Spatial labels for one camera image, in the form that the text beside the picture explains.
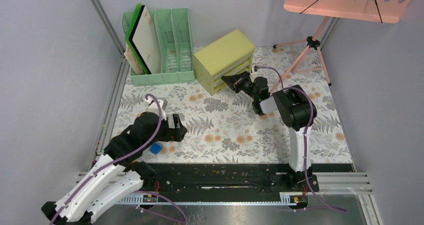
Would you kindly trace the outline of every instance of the drawer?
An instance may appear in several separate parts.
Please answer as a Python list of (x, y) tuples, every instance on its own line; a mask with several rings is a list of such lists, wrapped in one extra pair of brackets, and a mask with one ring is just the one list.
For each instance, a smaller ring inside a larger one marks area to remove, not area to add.
[[(235, 67), (233, 70), (230, 70), (227, 74), (224, 74), (222, 76), (232, 76), (232, 75), (236, 75), (236, 74), (239, 74), (241, 72), (244, 72), (246, 69), (250, 70), (250, 64), (251, 64), (251, 62), (249, 60), (247, 60), (247, 61), (243, 62), (242, 64), (240, 64), (239, 66)], [(214, 84), (213, 84), (214, 89), (219, 87), (220, 85), (222, 85), (224, 83), (224, 81), (221, 79), (221, 77), (219, 77), (216, 81), (214, 81)]]
[(241, 64), (248, 62), (249, 59), (251, 58), (252, 54), (249, 53), (248, 55), (244, 56), (243, 58), (239, 59), (238, 61), (234, 62), (233, 64), (231, 64), (230, 66), (228, 66), (226, 69), (222, 70), (221, 72), (219, 72), (217, 75), (215, 75), (213, 77), (213, 80), (218, 80), (220, 79), (222, 76), (225, 76), (226, 74), (228, 74), (229, 72), (231, 72), (231, 70), (237, 68), (238, 66), (240, 66)]

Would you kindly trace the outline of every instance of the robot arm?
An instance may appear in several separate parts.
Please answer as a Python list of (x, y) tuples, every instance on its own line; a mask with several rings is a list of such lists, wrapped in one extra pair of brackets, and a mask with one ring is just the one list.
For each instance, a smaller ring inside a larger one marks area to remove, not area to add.
[[(290, 158), (289, 165), (292, 169), (291, 181), (287, 181), (290, 186), (298, 183), (299, 180), (304, 180), (303, 171), (304, 167), (304, 152), (305, 140), (304, 132), (311, 115), (311, 107), (307, 98), (302, 95), (298, 90), (302, 90), (301, 86), (295, 85), (288, 90), (279, 90), (270, 94), (268, 92), (268, 81), (266, 78), (261, 77), (256, 72), (256, 68), (252, 73), (247, 71), (232, 75), (223, 76), (221, 78), (233, 91), (239, 93), (245, 92), (253, 98), (252, 107), (253, 111), (258, 115), (268, 114), (278, 111), (281, 115), (282, 121), (288, 127), (290, 134)], [(313, 106), (313, 118), (317, 116), (317, 109)], [(306, 130), (306, 149), (309, 154), (309, 137), (311, 127)], [(308, 159), (306, 169), (309, 170), (311, 162)]]
[[(133, 162), (143, 150), (156, 141), (181, 142), (187, 129), (181, 124), (178, 114), (173, 114), (174, 127), (170, 128), (164, 109), (165, 99), (159, 99), (162, 122), (156, 136), (144, 149), (111, 164), (101, 171), (99, 168), (137, 150), (154, 134), (159, 122), (159, 108), (150, 98), (148, 111), (141, 114), (121, 134), (113, 137), (96, 164), (67, 195), (60, 200), (46, 202), (41, 210), (54, 224), (78, 225), (94, 223), (113, 204), (126, 195), (141, 188), (150, 189), (155, 182), (155, 171), (145, 162)], [(121, 180), (103, 190), (117, 174), (129, 171)]]

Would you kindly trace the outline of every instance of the pink music stand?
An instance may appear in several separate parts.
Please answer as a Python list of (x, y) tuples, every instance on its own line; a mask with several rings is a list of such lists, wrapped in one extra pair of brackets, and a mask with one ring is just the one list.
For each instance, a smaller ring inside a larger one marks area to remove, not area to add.
[[(375, 0), (319, 0), (314, 5), (309, 7), (317, 0), (285, 0), (284, 8), (289, 12), (301, 13), (304, 11), (304, 14), (313, 14), (325, 16), (321, 25), (319, 25), (315, 34), (309, 37), (308, 45), (300, 53), (300, 55), (294, 60), (291, 66), (287, 71), (281, 75), (281, 78), (284, 79), (291, 70), (295, 73), (308, 72), (314, 70), (324, 70), (325, 78), (329, 86), (331, 86), (330, 78), (327, 73), (326, 65), (324, 63), (323, 55), (319, 47), (319, 41), (317, 38), (320, 36), (324, 30), (326, 24), (331, 17), (344, 18), (344, 19), (356, 19), (356, 20), (365, 20), (373, 22), (383, 22), (383, 23), (397, 23), (401, 15), (404, 13), (407, 5), (411, 0), (376, 0), (378, 2), (378, 9), (380, 11), (381, 20)], [(306, 42), (306, 39), (282, 43), (274, 45), (273, 47), (286, 47), (293, 46), (295, 44), (300, 44)], [(302, 64), (306, 55), (310, 49), (316, 49), (318, 51), (319, 59), (321, 60), (322, 67), (306, 70), (298, 70), (299, 66)], [(279, 82), (275, 83), (270, 92), (272, 93), (280, 84)]]

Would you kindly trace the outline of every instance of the white wall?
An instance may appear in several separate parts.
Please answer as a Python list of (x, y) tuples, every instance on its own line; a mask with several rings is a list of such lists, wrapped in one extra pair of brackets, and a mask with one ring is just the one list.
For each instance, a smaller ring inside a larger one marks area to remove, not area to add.
[(353, 159), (384, 225), (423, 224), (424, 0), (396, 24), (343, 19), (323, 56)]
[(0, 0), (0, 224), (41, 225), (86, 170), (120, 55), (89, 0)]
[(323, 17), (288, 12), (284, 0), (100, 0), (122, 44), (123, 12), (137, 3), (147, 8), (189, 8), (195, 47), (204, 47), (234, 29), (240, 29), (256, 46), (270, 47), (314, 35)]

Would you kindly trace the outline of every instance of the floral tablecloth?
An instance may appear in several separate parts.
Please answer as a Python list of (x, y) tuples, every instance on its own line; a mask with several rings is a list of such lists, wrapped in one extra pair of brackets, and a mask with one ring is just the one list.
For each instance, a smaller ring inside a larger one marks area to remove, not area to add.
[[(283, 73), (303, 48), (258, 47), (253, 65), (271, 66)], [(306, 57), (302, 68), (318, 68), (316, 51)], [(278, 77), (261, 69), (272, 87)], [(313, 163), (351, 163), (351, 154), (342, 131), (336, 106), (324, 72), (291, 73), (284, 86), (299, 84), (314, 102), (317, 118), (310, 136)], [(285, 163), (290, 155), (289, 131), (278, 112), (258, 116), (252, 99), (243, 92), (225, 88), (210, 96), (197, 82), (135, 87), (128, 76), (119, 104), (112, 136), (134, 122), (146, 110), (143, 102), (150, 93), (168, 101), (168, 115), (177, 113), (187, 127), (182, 142), (164, 142), (159, 154), (146, 150), (140, 160), (148, 163)]]

